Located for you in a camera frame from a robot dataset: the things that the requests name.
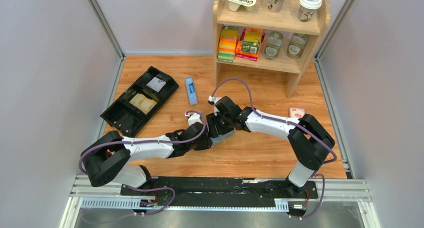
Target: small blue package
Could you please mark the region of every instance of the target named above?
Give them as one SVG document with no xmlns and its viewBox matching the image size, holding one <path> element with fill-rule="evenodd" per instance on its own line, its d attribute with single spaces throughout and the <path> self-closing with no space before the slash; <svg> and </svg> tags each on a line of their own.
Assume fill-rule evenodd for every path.
<svg viewBox="0 0 424 228">
<path fill-rule="evenodd" d="M 195 84 L 192 77 L 185 78 L 185 87 L 187 87 L 188 103 L 195 106 L 198 103 L 198 96 L 196 95 Z"/>
</svg>

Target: shelf board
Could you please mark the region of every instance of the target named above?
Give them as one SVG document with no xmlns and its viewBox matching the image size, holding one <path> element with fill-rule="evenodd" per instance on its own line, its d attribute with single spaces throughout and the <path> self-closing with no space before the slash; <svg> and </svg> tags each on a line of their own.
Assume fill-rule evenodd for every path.
<svg viewBox="0 0 424 228">
<path fill-rule="evenodd" d="M 257 0 L 252 11 L 240 6 L 234 12 L 228 9 L 228 0 L 221 0 L 217 11 L 217 23 L 242 27 L 263 28 L 274 31 L 296 32 L 319 36 L 318 12 L 308 22 L 298 19 L 299 0 L 285 0 L 278 13 L 268 10 L 268 0 Z"/>
<path fill-rule="evenodd" d="M 299 59 L 289 58 L 286 54 L 287 47 L 289 46 L 289 42 L 290 41 L 288 39 L 283 40 L 281 50 L 279 51 L 277 58 L 274 60 L 269 60 L 265 58 L 264 56 L 265 45 L 260 47 L 259 58 L 257 59 L 257 61 L 235 57 L 234 61 L 230 63 L 225 61 L 219 61 L 218 58 L 215 58 L 215 59 L 216 59 L 216 62 L 222 63 L 222 64 L 230 64 L 230 65 L 236 65 L 236 66 L 253 67 L 253 68 L 259 68 L 259 69 L 265 69 L 265 70 L 299 74 L 301 72 Z M 266 43 L 267 43 L 267 39 L 265 38 L 263 40 L 263 44 L 266 44 Z"/>
</svg>

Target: aluminum frame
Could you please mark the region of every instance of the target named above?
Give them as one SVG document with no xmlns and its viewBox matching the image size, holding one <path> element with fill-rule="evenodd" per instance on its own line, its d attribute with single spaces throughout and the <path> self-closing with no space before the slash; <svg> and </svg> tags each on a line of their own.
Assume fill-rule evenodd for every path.
<svg viewBox="0 0 424 228">
<path fill-rule="evenodd" d="M 114 33 L 112 32 L 111 26 L 109 25 L 108 21 L 106 20 L 105 15 L 103 14 L 102 9 L 100 8 L 99 3 L 97 0 L 88 0 L 88 2 L 91 5 L 91 8 L 93 9 L 98 21 L 100 22 L 101 26 L 104 29 L 104 32 L 107 35 L 107 38 L 109 39 L 110 43 L 112 44 L 113 48 L 115 49 L 117 55 L 119 58 L 124 60 L 125 54 L 123 50 L 121 49 L 121 46 L 118 43 L 117 38 L 115 37 Z"/>
<path fill-rule="evenodd" d="M 333 25 L 330 27 L 328 34 L 325 36 L 324 40 L 322 41 L 321 45 L 318 48 L 318 52 L 315 55 L 315 58 L 318 61 L 326 53 L 330 40 L 333 38 L 334 33 L 339 28 L 340 23 L 343 21 L 346 13 L 349 12 L 349 10 L 351 9 L 354 2 L 355 2 L 355 0 L 346 0 L 344 2 L 343 6 L 341 7 L 340 12 L 338 13 L 338 15 L 336 16 L 336 18 L 334 20 Z"/>
<path fill-rule="evenodd" d="M 321 84 L 322 94 L 324 96 L 325 104 L 327 106 L 328 114 L 330 116 L 330 120 L 334 129 L 334 134 L 337 139 L 337 145 L 338 149 L 340 151 L 341 160 L 343 162 L 344 171 L 346 174 L 350 173 L 352 178 L 355 178 L 355 172 L 353 169 L 351 169 L 349 159 L 348 159 L 348 153 L 346 151 L 346 146 L 344 142 L 344 138 L 342 135 L 342 132 L 340 131 L 340 126 L 338 122 L 338 117 L 336 114 L 336 111 L 334 109 L 332 96 L 330 93 L 330 90 L 327 88 L 327 80 L 324 75 L 324 72 L 322 70 L 321 62 L 317 60 L 316 58 L 313 59 L 313 62 L 315 64 L 316 73 L 318 75 L 319 82 Z"/>
<path fill-rule="evenodd" d="M 246 180 L 246 183 L 265 182 L 269 180 L 281 181 L 280 178 L 257 178 Z M 316 183 L 318 196 L 321 195 L 323 181 L 311 179 Z M 71 194 L 60 223 L 60 228 L 74 228 L 80 208 L 110 208 L 110 209 L 133 209 L 134 204 L 141 199 L 154 199 L 151 195 L 120 195 L 121 184 L 108 183 L 102 187 L 92 187 L 86 175 L 77 175 L 72 187 Z M 183 211 L 237 211 L 237 212 L 283 212 L 287 202 L 301 202 L 304 199 L 275 199 L 275 207 L 202 207 L 202 206 L 170 206 L 169 210 Z M 362 220 L 366 228 L 379 227 L 374 205 L 366 182 L 363 179 L 326 179 L 324 202 L 354 202 L 358 203 Z"/>
<path fill-rule="evenodd" d="M 112 86 L 112 89 L 110 91 L 109 101 L 107 102 L 107 106 L 104 109 L 111 106 L 112 103 L 114 102 L 115 93 L 117 92 L 117 89 L 118 89 L 118 84 L 119 84 L 119 80 L 121 78 L 122 70 L 124 69 L 125 60 L 126 60 L 126 58 L 124 57 L 123 59 L 121 59 L 121 61 L 119 63 L 119 67 L 118 67 L 118 70 L 116 72 L 115 80 L 113 82 L 113 86 Z M 97 139 L 100 139 L 103 136 L 103 134 L 105 133 L 106 125 L 107 125 L 107 122 L 104 119 L 102 119 L 101 124 L 98 128 Z"/>
</svg>

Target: white wall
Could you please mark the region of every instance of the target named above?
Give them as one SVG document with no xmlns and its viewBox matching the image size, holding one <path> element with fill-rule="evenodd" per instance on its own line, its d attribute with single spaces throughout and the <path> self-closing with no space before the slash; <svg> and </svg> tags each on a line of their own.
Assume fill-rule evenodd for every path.
<svg viewBox="0 0 424 228">
<path fill-rule="evenodd" d="M 119 60 L 87 0 L 0 11 L 0 223 L 56 228 Z"/>
<path fill-rule="evenodd" d="M 356 0 L 321 59 L 347 154 L 383 228 L 422 227 L 422 0 Z"/>
<path fill-rule="evenodd" d="M 214 0 L 97 0 L 124 53 L 213 53 Z M 332 22 L 346 0 L 330 0 Z"/>
</svg>

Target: white cup lid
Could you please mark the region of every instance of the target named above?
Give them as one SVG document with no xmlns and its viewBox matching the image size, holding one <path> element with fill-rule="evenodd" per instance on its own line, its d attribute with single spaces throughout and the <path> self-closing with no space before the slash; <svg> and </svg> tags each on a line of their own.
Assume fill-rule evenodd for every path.
<svg viewBox="0 0 424 228">
<path fill-rule="evenodd" d="M 305 8 L 316 10 L 321 7 L 323 0 L 300 0 L 300 4 Z"/>
</svg>

